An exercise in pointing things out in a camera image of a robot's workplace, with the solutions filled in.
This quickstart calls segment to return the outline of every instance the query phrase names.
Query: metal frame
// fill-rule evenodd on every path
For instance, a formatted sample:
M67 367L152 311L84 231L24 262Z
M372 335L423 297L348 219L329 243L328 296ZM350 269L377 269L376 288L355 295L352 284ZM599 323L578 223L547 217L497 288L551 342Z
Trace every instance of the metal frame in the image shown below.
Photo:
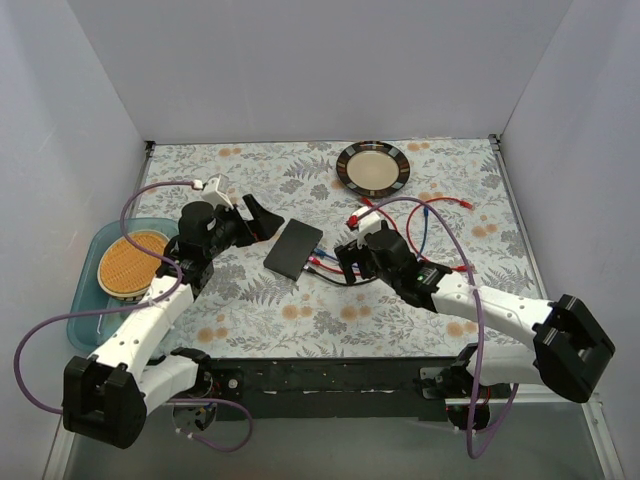
M542 275L540 274L540 269L538 268L535 256L533 255L533 249L531 247L531 242L529 241L527 228L522 218L522 214L520 213L520 209L518 208L518 203L516 202L516 197L513 193L511 182L509 181L507 167L504 161L504 157L502 156L502 151L500 149L500 138L498 135L489 135L489 142L491 143L491 149L493 150L493 154L496 157L498 166L500 167L500 175L502 176L505 188L507 190L507 193L509 194L511 209L515 213L516 221L518 222L518 225L520 227L520 232L523 237L525 248L527 250L527 258L529 259L531 269L533 270L533 275L536 281L538 292L540 293L541 298L549 298L549 296L547 295L547 290L544 286L544 282L542 280ZM518 391L516 401L526 401L526 396L522 396L523 393L524 392L522 390ZM548 401L555 403L564 401L564 399L558 397L549 390L548 394L546 395L543 393L539 393L537 395L534 395L534 397L538 398L537 401L540 402ZM595 447L596 454L598 455L598 460L600 461L600 466L602 467L605 478L607 480L624 479L625 477L622 470L622 465L620 464L620 459L618 458L615 446L613 444L613 441L611 440L609 429L607 428L606 420L602 413L602 402L600 402L598 398L598 392L594 392L591 399L587 403L582 405L585 420L587 422L587 426L589 427L589 433L591 434L591 440L593 441L593 445Z
M498 162L500 174L502 176L506 191L508 193L509 202L511 204L512 211L515 214L516 221L518 222L518 225L520 228L522 239L524 241L526 251L527 251L527 258L530 262L531 268L534 273L534 279L536 282L537 290L541 298L547 298L548 295L544 287L544 283L542 281L540 270L538 268L538 265L535 261L535 257L533 255L533 250L531 248L531 243L529 242L529 237L527 235L525 223L522 219L522 215L520 213L520 210L518 208L518 205L513 193L513 188L511 186L509 177L507 175L504 158L500 150L500 140L498 136L491 135L489 137L489 141L491 143L494 156L496 157L496 160ZM146 153L145 161L144 161L144 164L142 165L136 188L139 188L144 182L150 160L153 156L153 147L154 147L153 142L147 143L147 149L145 152ZM133 216L136 208L137 208L137 204L134 205L134 207L132 208L130 212L131 216ZM334 359L334 361L339 361L339 362L344 362L344 360L345 359ZM492 399L492 403L503 403L504 401L505 401L504 399L500 399L500 398ZM566 402L566 401L567 400L563 399L562 397L559 397L558 395L551 392L546 387L539 387L539 386L521 387L521 389L518 392L518 396L515 399L515 403L522 403L522 404L559 403L559 402ZM446 403L450 405L466 404L468 403L468 400L448 399ZM594 394L593 398L588 403L583 405L583 411L585 414L585 419L587 422L587 426L589 428L589 432L591 434L591 438L592 438L596 453L598 455L598 460L600 462L605 478L612 479L612 480L618 480L618 479L624 478L622 467L620 465L613 442L609 435L609 430L607 429L607 426L606 426L604 415L602 413L602 403L598 401L597 394ZM45 467L45 471L43 475L44 479L53 480L53 479L62 479L64 477L64 472L66 470L66 466L69 461L74 438L75 438L75 434L66 431L62 426L62 421L60 421L58 424L54 442L49 454L49 458Z

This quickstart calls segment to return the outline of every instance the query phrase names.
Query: black plate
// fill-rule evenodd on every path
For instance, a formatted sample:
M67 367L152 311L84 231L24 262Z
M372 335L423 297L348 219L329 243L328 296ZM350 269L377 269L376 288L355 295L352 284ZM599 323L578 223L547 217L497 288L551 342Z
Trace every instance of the black plate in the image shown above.
M385 153L389 158L396 162L398 166L398 173L393 181L390 180L388 182L390 184L389 187L379 190L371 190L356 184L353 179L349 177L349 174L347 173L347 166L351 159L361 152ZM371 198L382 198L397 192L407 184L409 181L409 174L411 173L411 167L409 166L409 160L407 160L407 157L397 147L384 142L366 141L354 143L340 153L340 156L338 156L338 162L336 163L336 172L338 173L338 178L342 183L357 194Z

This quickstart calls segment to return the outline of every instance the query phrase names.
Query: blue basket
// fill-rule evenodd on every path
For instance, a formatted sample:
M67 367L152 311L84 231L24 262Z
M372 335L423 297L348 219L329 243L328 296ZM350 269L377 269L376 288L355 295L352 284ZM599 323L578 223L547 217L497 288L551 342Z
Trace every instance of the blue basket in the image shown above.
M156 230L164 233L168 238L178 234L178 224L166 218L132 218L127 220L127 231ZM98 266L100 259L107 249L122 236L119 222L113 222L103 227L89 246L89 253L84 262L76 294L73 297L71 312L97 310L125 305L107 295L98 284ZM127 318L125 314L111 314L103 318L88 316L72 318L67 322L67 337L72 345L84 352L90 353L109 338Z

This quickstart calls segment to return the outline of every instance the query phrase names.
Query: white wall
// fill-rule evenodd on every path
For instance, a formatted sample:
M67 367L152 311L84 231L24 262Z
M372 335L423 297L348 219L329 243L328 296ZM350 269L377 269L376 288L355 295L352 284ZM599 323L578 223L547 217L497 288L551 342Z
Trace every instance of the white wall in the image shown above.
M575 0L503 137L553 297L583 298L617 346L600 390L628 478L638 457L640 2Z
M93 234L134 188L143 143L64 0L0 0L0 477L40 478L56 416L24 400L13 351L68 311ZM60 405L64 325L27 346L26 380Z
M69 0L145 139L499 133L571 0Z

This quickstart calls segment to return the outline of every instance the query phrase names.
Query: leaf pattern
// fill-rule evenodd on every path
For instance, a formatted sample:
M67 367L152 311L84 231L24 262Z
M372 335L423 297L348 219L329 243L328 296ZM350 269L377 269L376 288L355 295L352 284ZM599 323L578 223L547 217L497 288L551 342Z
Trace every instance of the leaf pattern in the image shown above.
M449 202L432 204L447 220L477 271L477 281L537 296L520 229L511 210L499 165L487 140L391 142L412 164L401 192L432 198L455 196L472 211ZM145 183L207 180L224 173L228 195L249 213L241 197L252 193L268 210L324 231L321 246L333 249L354 238L344 225L362 206L335 175L335 162L349 142L158 145ZM180 187L158 188L141 197L138 216L178 219L199 194ZM387 212L404 235L409 208L393 203ZM429 216L426 254L456 265L459 256L442 227ZM420 245L424 217L415 215L411 236ZM336 288L303 274L297 282L273 274L262 262L276 238L231 248L215 261L214 276L198 300L175 323L158 353L195 347L215 357L345 357L457 355L477 333L455 317L406 305L382 282ZM514 341L487 329L487 342Z

